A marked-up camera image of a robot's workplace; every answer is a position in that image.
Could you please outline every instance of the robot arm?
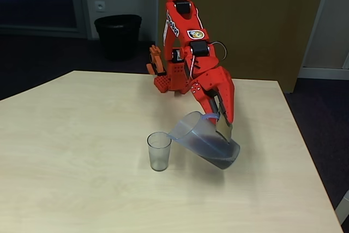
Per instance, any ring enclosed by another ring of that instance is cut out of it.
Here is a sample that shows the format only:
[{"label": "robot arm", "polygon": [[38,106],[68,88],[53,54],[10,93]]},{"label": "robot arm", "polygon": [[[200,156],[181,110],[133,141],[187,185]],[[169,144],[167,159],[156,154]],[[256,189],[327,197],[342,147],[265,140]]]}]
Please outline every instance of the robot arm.
[{"label": "robot arm", "polygon": [[[177,38],[180,47],[173,47]],[[154,79],[157,88],[182,94],[191,90],[206,113],[223,114],[230,127],[234,117],[234,85],[229,72],[218,66],[214,43],[209,41],[191,0],[167,0],[163,41],[167,71],[161,63],[160,49],[155,46],[151,47],[151,63],[147,65],[150,74],[158,75]]]}]

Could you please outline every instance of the pitcher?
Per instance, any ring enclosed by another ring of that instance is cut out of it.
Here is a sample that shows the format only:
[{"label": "pitcher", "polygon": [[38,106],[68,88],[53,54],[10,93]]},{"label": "pitcher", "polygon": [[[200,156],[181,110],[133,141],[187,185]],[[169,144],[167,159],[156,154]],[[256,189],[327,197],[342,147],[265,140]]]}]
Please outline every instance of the pitcher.
[{"label": "pitcher", "polygon": [[216,132],[209,118],[219,119],[219,115],[203,115],[198,111],[189,113],[168,136],[220,169],[226,169],[239,155],[240,145],[232,139],[226,141]]}]

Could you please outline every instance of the floor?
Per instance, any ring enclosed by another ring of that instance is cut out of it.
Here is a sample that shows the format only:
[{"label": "floor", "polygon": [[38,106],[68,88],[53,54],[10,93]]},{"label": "floor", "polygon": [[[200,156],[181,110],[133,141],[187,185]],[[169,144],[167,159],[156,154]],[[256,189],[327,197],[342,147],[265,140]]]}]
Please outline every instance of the floor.
[{"label": "floor", "polygon": [[[298,79],[285,95],[333,207],[349,190],[349,81]],[[349,219],[342,228],[349,233]]]},{"label": "floor", "polygon": [[[150,45],[140,43],[133,59],[113,62],[97,41],[0,36],[0,100],[72,70],[147,73]],[[285,95],[334,207],[349,190],[348,86],[298,79],[294,92]],[[349,219],[343,230],[349,233]]]}]

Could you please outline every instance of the door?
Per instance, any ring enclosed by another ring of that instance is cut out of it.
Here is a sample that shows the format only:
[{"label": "door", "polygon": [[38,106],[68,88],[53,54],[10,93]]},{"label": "door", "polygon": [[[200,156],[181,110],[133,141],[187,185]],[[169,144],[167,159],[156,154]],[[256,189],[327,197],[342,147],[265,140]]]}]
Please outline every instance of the door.
[{"label": "door", "polygon": [[[227,46],[222,65],[233,78],[278,80],[293,91],[320,0],[192,1],[210,40]],[[165,3],[159,0],[159,43]]]},{"label": "door", "polygon": [[84,37],[81,0],[0,0],[0,32]]}]

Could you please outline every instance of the trash can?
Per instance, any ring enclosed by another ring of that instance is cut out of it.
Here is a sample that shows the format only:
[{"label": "trash can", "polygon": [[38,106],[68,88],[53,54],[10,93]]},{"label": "trash can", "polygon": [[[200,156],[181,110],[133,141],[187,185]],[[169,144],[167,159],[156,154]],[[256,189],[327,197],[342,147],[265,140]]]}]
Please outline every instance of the trash can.
[{"label": "trash can", "polygon": [[142,18],[137,15],[101,17],[94,21],[107,59],[128,60],[135,54]]}]

